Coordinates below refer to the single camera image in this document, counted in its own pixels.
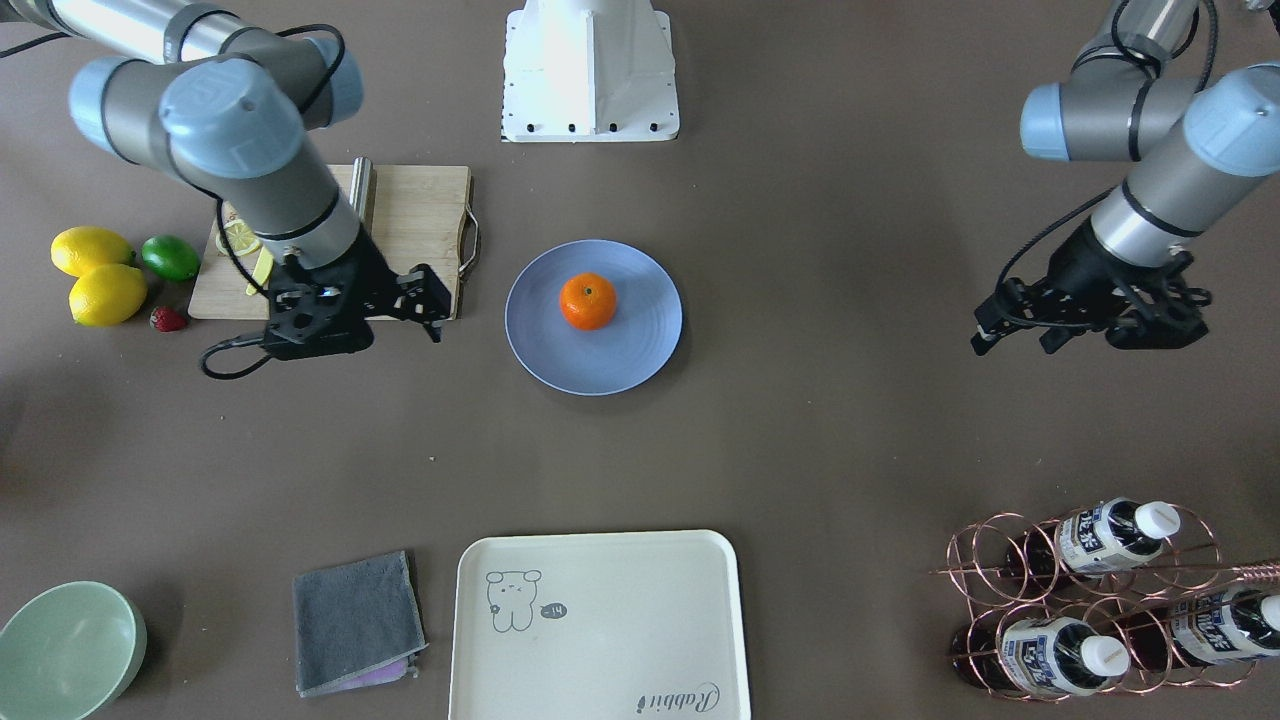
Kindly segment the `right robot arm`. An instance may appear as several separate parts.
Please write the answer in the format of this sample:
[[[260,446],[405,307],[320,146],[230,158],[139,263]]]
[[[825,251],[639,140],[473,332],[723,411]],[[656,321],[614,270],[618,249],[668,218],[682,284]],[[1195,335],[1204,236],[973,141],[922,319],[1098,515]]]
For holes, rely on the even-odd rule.
[[[451,292],[428,265],[389,268],[308,140],[362,102],[342,42],[285,38],[209,1],[5,1],[3,19],[111,47],[72,82],[79,132],[224,200],[273,255],[266,325],[238,345],[280,360],[358,352],[372,316],[439,340]]]

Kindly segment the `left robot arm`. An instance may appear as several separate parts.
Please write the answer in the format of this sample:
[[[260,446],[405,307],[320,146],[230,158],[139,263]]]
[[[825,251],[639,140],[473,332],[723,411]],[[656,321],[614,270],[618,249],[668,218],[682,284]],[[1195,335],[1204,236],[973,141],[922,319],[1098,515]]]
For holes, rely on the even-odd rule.
[[[1027,97],[1024,151],[1055,161],[1129,161],[1132,169],[1069,213],[1078,227],[1037,281],[1001,270],[974,313],[972,347],[986,355],[1041,329],[1047,354],[1088,333],[1120,350],[1184,348],[1207,334],[1207,290],[1189,286],[1188,245],[1277,173],[1277,64],[1211,79],[1165,72],[1211,1],[1116,1],[1069,79]]]

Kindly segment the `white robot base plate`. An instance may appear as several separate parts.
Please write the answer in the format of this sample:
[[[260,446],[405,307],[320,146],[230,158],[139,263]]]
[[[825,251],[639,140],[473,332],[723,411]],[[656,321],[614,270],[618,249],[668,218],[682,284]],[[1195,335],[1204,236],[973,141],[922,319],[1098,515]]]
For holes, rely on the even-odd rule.
[[[669,15],[649,1],[527,1],[506,17],[500,140],[678,137]]]

